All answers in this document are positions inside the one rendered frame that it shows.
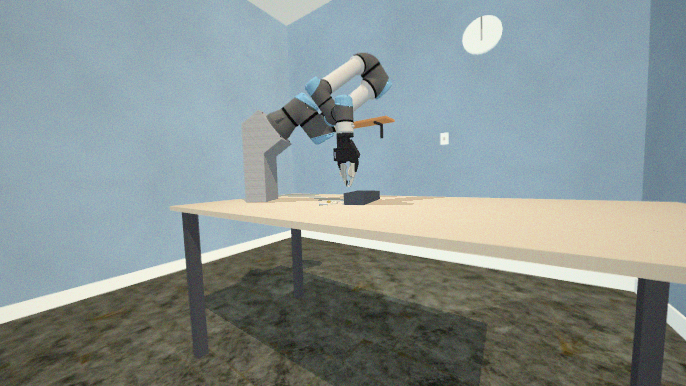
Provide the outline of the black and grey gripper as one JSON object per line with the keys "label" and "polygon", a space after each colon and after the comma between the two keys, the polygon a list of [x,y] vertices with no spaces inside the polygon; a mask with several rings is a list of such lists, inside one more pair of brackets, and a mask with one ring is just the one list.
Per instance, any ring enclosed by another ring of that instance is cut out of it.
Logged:
{"label": "black and grey gripper", "polygon": [[[333,148],[333,153],[334,153],[334,161],[338,161],[338,167],[340,169],[339,174],[343,179],[343,182],[345,186],[347,186],[347,174],[346,174],[346,169],[347,161],[350,161],[349,163],[349,170],[348,170],[348,175],[351,177],[350,178],[350,186],[352,185],[358,165],[359,165],[359,160],[358,160],[358,155],[356,155],[356,151],[354,148],[351,147],[350,145],[350,138],[354,137],[354,133],[349,133],[349,132],[344,132],[344,133],[336,133],[337,136],[337,148]],[[341,142],[341,143],[340,143]],[[343,147],[342,147],[343,146]],[[336,150],[337,149],[337,150]],[[336,158],[335,158],[336,154]]]}

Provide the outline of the dark grey rack of bins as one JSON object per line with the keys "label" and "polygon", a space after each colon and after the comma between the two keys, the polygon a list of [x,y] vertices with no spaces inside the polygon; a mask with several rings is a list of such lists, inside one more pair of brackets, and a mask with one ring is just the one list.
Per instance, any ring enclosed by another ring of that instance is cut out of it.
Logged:
{"label": "dark grey rack of bins", "polygon": [[380,191],[353,191],[344,193],[344,205],[366,205],[380,199]]}

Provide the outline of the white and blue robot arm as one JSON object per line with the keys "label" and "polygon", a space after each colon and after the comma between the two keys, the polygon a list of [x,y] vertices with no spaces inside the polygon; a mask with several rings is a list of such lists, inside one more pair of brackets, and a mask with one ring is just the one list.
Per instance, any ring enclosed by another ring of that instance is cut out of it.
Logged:
{"label": "white and blue robot arm", "polygon": [[[361,75],[360,86],[348,95],[335,98],[331,94]],[[336,133],[354,133],[353,112],[369,99],[381,98],[392,83],[379,60],[369,53],[357,53],[349,61],[324,77],[314,77],[305,89],[318,107],[304,93],[295,96],[283,108],[266,117],[273,128],[287,140],[300,125],[309,138],[318,145]],[[339,123],[338,123],[339,122]]]}

